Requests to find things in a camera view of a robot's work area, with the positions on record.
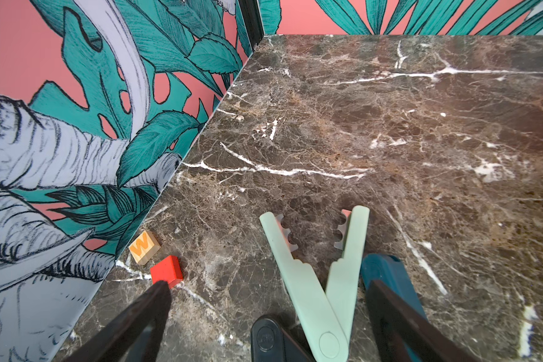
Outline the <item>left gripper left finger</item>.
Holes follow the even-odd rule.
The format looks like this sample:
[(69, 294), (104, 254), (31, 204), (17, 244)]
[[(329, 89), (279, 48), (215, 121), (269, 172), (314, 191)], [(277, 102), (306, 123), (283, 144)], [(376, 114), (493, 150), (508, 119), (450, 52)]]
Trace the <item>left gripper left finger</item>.
[(154, 283), (66, 360), (155, 361), (171, 302), (168, 283)]

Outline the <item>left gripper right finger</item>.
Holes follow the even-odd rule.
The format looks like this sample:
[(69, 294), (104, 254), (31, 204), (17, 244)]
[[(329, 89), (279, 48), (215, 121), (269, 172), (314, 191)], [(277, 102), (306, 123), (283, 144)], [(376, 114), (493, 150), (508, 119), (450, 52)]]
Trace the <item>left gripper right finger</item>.
[(381, 361), (474, 361), (382, 281), (366, 291), (367, 311)]

